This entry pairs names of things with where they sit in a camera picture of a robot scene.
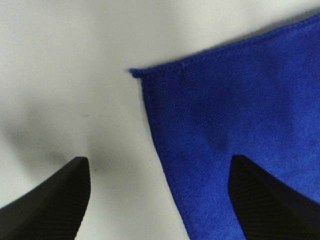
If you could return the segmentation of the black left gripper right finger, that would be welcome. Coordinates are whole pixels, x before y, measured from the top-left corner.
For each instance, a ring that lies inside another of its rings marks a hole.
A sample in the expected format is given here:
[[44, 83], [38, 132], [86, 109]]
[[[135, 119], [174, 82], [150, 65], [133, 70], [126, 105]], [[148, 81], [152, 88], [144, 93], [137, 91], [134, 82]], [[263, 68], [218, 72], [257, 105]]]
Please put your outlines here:
[[233, 155], [228, 195], [247, 240], [318, 240], [319, 203], [245, 155]]

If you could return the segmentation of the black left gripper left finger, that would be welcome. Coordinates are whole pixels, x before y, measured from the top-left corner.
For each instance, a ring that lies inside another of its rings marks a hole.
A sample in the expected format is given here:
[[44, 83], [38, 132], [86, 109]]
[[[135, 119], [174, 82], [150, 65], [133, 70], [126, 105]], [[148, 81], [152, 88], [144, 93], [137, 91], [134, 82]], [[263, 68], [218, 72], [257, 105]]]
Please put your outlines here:
[[90, 167], [75, 157], [0, 209], [2, 240], [74, 240], [90, 199]]

